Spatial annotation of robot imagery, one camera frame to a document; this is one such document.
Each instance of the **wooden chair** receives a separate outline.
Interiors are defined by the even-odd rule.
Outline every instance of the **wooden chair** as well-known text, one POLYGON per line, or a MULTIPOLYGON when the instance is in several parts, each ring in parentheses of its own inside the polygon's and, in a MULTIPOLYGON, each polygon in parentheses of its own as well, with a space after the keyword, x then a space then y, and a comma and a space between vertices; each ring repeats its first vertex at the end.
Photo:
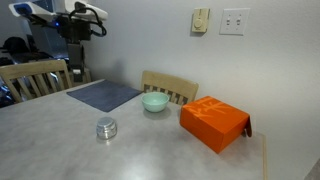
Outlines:
POLYGON ((199 85, 180 77, 152 71, 143 71, 141 90, 163 92, 170 96, 170 102, 183 105, 195 99, 199 85))
POLYGON ((68 74, 64 60, 48 60, 0 67, 0 76, 16 102, 23 101, 20 87, 27 99, 71 88, 70 77, 66 76, 68 87, 65 87, 60 72, 68 74), (12 83, 14 81, 18 82, 16 84, 20 87, 15 87, 12 83))

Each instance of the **wall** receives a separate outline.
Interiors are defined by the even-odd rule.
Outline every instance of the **wall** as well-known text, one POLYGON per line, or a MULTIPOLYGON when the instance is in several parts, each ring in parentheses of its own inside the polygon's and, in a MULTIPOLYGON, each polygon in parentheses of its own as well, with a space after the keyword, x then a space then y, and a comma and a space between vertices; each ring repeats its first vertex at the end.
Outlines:
MULTIPOLYGON (((23 25, 25 22, 12 15, 8 7, 8 4, 10 3, 13 3, 13 1, 2 0, 0 3, 0 47, 2 47, 4 41, 11 36, 21 37, 27 42, 27 37, 25 35, 27 29, 25 29, 25 26, 23 25)), ((0 57, 11 58, 9 54, 2 53, 2 50, 0 51, 0 57)))
POLYGON ((252 115, 267 136, 268 175, 303 179, 320 157, 320 1, 93 0, 108 35, 86 42, 94 79, 135 88, 155 70, 200 84, 252 115), (193 9, 211 9, 208 32, 190 32, 193 9), (219 35, 224 8, 251 8, 245 36, 219 35))

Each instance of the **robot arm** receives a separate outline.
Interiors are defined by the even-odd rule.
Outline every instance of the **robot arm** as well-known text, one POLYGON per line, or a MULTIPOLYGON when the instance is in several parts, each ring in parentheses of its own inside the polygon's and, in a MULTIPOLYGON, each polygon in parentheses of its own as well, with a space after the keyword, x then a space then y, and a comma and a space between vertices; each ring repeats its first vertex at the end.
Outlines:
POLYGON ((67 40, 69 67, 75 82, 82 82, 84 73, 84 51, 81 40, 89 41, 91 35, 103 37, 107 34, 102 20, 108 13, 87 3, 87 0, 64 0, 65 12, 49 12, 32 2, 9 4, 12 14, 26 18, 32 24, 54 28, 67 40), (91 29, 91 25, 100 27, 101 33, 91 29))

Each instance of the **bowl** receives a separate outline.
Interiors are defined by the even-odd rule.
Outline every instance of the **bowl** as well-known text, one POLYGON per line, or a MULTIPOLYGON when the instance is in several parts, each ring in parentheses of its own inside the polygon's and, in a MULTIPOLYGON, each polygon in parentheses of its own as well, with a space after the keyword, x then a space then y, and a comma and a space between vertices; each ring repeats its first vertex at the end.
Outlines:
POLYGON ((148 92, 141 98, 143 107, 150 112, 160 112, 166 108, 169 96, 162 92, 148 92))

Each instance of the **table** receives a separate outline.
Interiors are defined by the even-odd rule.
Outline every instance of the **table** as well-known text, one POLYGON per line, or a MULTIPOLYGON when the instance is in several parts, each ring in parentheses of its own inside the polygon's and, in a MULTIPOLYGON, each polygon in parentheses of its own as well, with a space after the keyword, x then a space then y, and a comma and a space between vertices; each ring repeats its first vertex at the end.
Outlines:
POLYGON ((109 113, 66 91, 0 109, 0 179, 266 179, 262 134, 239 137, 216 154, 180 126, 180 106, 150 113, 141 96, 109 113), (110 141, 96 137, 105 116, 118 127, 110 141))

